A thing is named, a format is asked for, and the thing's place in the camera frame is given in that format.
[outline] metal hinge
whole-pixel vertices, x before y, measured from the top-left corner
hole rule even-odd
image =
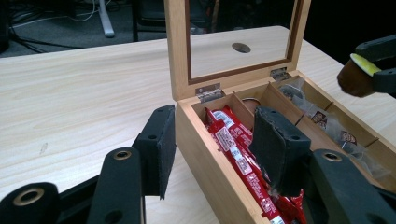
[[[210,86],[195,89],[195,95],[198,96],[201,103],[219,99],[222,97],[220,84],[216,83]]]
[[[282,81],[290,78],[289,73],[286,72],[286,67],[274,69],[271,71],[271,77],[276,81]]]

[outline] wooden table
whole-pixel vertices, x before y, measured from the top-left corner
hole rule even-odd
[[[396,101],[341,92],[343,65],[304,42],[298,69],[396,145]],[[98,175],[129,147],[152,111],[174,104],[166,40],[0,60],[0,199],[29,183],[60,192]],[[177,151],[165,200],[147,197],[148,223],[219,223]]]

